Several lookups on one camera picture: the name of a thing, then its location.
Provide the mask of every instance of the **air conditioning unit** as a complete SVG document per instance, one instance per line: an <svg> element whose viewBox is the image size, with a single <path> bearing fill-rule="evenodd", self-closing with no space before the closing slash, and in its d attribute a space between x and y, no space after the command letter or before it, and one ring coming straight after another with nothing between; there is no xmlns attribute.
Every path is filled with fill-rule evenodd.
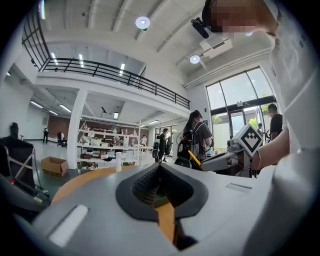
<svg viewBox="0 0 320 256"><path fill-rule="evenodd" d="M233 47L229 38L223 40L216 34L211 34L208 39L201 41L200 46L204 50L202 55L204 57L209 57L210 59L230 50Z"/></svg>

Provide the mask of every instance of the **black metal railing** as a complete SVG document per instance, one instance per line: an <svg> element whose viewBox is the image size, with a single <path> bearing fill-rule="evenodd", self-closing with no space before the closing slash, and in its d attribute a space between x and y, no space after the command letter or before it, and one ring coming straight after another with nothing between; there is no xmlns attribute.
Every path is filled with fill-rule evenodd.
<svg viewBox="0 0 320 256"><path fill-rule="evenodd" d="M188 99L156 82L144 78L143 76L126 70L121 70L116 66L90 60L53 58L50 56L50 52L40 26L38 7L33 8L26 17L23 28L22 44L30 55L31 62L40 72L68 72L91 77L99 77L152 93L190 109L190 101Z"/></svg>
<svg viewBox="0 0 320 256"><path fill-rule="evenodd" d="M22 44L30 55L32 64L38 71L42 71L45 64L50 60L50 52L41 30L37 6L32 8L30 13L25 17Z"/></svg>

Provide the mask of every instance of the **long black hair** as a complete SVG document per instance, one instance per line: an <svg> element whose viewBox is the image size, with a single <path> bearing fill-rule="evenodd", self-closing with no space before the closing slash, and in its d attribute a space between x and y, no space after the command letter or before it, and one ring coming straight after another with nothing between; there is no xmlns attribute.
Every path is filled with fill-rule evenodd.
<svg viewBox="0 0 320 256"><path fill-rule="evenodd" d="M188 122L186 123L185 125L185 128L184 128L184 132L188 132L192 129L192 122L194 121L195 118L197 117L201 117L202 118L202 115L200 114L199 110L195 110L193 111L190 116L189 116L189 120Z"/></svg>

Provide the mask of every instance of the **large window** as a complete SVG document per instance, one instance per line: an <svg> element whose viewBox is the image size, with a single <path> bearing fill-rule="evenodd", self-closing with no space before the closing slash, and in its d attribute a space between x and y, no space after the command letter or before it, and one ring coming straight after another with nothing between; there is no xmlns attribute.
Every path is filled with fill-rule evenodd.
<svg viewBox="0 0 320 256"><path fill-rule="evenodd" d="M210 102L214 151L227 150L227 141L246 124L263 132L270 129L268 105L276 102L260 67L244 71L207 86Z"/></svg>

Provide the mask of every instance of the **black t-shirt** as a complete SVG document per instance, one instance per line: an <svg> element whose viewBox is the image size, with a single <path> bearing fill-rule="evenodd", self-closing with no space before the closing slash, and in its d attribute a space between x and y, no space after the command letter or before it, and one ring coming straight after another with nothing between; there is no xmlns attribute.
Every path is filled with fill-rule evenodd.
<svg viewBox="0 0 320 256"><path fill-rule="evenodd" d="M282 114L276 114L274 117L272 117L270 122L270 135L272 133L276 133L278 136L282 132L282 121Z"/></svg>

